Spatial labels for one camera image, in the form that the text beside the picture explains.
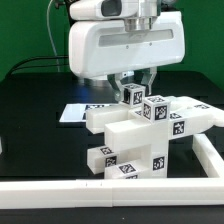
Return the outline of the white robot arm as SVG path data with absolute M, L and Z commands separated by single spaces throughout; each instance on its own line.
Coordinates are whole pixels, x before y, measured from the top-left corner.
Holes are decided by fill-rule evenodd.
M 124 98 L 122 74 L 180 62 L 185 54 L 179 11 L 161 10 L 175 0 L 79 0 L 70 6 L 69 66 L 82 78 L 106 76 L 115 99 Z

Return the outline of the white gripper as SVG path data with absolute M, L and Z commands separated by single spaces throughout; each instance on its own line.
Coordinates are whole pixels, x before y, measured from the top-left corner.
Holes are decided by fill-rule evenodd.
M 184 54 L 178 11 L 161 13 L 149 30 L 128 32 L 122 20 L 81 21 L 69 33 L 71 71 L 82 78 L 108 75 L 116 101 L 124 98 L 122 72 L 143 69 L 141 84 L 145 94 L 151 95 L 156 67 L 179 63 Z

